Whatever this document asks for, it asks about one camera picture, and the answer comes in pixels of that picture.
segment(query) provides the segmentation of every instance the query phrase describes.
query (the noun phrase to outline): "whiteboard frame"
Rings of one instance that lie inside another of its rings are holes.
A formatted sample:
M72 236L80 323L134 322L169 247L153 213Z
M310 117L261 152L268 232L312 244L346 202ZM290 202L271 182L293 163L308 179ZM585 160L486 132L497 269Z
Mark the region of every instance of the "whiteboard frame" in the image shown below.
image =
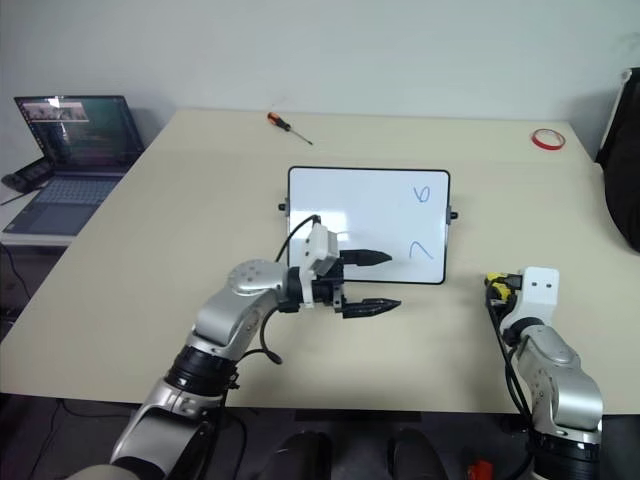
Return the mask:
M442 168L382 168L382 167L326 167L319 165L293 165L287 170L287 198L286 198L286 215L287 215L287 231L289 236L292 228L297 225L291 225L291 171L296 168L304 169L318 169L318 170L365 170L365 171L391 171L391 172L439 172L447 175L447 201L445 212L445 239L444 239L444 252L442 262L442 280L439 282L411 282L411 281L399 281L399 280L351 280L345 278L345 282L358 282L358 283L399 283L410 285L442 285L447 279L447 253L449 247L449 226L451 225L452 209L451 209L451 173L448 170ZM287 245L287 266L291 266L290 249Z

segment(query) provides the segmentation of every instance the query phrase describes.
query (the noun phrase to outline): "white wall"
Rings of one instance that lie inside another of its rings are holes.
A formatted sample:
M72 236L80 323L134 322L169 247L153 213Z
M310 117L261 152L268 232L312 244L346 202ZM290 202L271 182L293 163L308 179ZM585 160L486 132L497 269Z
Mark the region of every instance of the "white wall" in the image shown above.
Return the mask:
M591 153L638 0L0 0L0 172L36 158L12 97L123 93L150 141L180 106L569 119Z

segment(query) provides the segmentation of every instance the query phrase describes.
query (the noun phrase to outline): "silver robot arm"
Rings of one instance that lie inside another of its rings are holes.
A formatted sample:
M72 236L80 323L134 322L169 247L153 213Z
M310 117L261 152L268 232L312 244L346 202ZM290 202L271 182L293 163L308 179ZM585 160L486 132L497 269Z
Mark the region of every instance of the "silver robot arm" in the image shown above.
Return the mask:
M390 259L371 250L339 251L336 234L317 217L300 267L266 260L238 265L225 287L198 312L173 366L120 436L111 464L91 467L71 478L201 477L215 448L227 392L238 388L236 364L266 319L276 311L297 312L301 304L313 308L316 302L333 307L345 318L391 310L400 302L376 298L348 303L343 295L344 264L374 265ZM272 354L262 347L260 351Z
M528 267L491 280L504 343L531 392L529 449L534 478L599 478L603 401L580 357L551 326L559 273Z

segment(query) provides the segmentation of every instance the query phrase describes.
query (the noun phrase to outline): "handwritten number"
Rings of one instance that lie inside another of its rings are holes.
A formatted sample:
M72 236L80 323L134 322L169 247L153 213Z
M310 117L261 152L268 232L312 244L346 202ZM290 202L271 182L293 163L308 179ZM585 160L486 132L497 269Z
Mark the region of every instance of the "handwritten number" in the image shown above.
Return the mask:
M427 186L420 190L420 193L418 193L418 189L416 187L413 187L413 193L420 203L425 203L431 196L431 189Z
M427 257L433 260L433 256L429 252L427 252L427 250L422 245L420 245L420 242L416 242L416 241L411 242L411 246L409 247L409 258L413 258L414 247L418 247L420 250L422 250L425 253Z

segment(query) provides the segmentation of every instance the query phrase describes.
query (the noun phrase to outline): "whiteboard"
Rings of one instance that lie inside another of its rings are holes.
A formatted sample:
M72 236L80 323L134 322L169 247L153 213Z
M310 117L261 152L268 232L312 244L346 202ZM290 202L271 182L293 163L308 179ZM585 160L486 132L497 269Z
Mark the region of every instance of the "whiteboard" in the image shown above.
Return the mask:
M369 267L345 265L346 280L444 282L450 175L445 170L291 167L291 232L310 215L338 234L341 250L380 250L393 260ZM289 265L301 263L311 223L289 244Z

